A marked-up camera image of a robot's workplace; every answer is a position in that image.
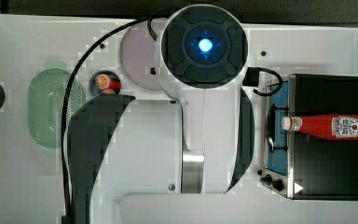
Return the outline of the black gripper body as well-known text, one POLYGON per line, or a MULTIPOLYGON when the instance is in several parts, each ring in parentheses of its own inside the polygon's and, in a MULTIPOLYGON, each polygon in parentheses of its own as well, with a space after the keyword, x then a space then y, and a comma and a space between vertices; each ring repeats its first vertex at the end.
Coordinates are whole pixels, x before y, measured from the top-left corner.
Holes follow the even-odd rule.
POLYGON ((246 87, 257 87, 259 85, 259 72, 256 67, 249 67, 242 82, 246 87))

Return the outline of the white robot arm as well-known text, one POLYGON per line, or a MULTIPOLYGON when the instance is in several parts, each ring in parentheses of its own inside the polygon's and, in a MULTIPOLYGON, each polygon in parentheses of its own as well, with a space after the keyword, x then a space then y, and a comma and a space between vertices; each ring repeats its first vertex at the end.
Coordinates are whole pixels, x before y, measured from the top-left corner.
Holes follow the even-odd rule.
POLYGON ((228 192, 252 160, 240 22, 220 7, 184 7, 163 23, 153 48, 154 90, 124 76, 121 93, 94 97, 70 119, 68 224, 122 224, 119 206, 131 194, 228 192))

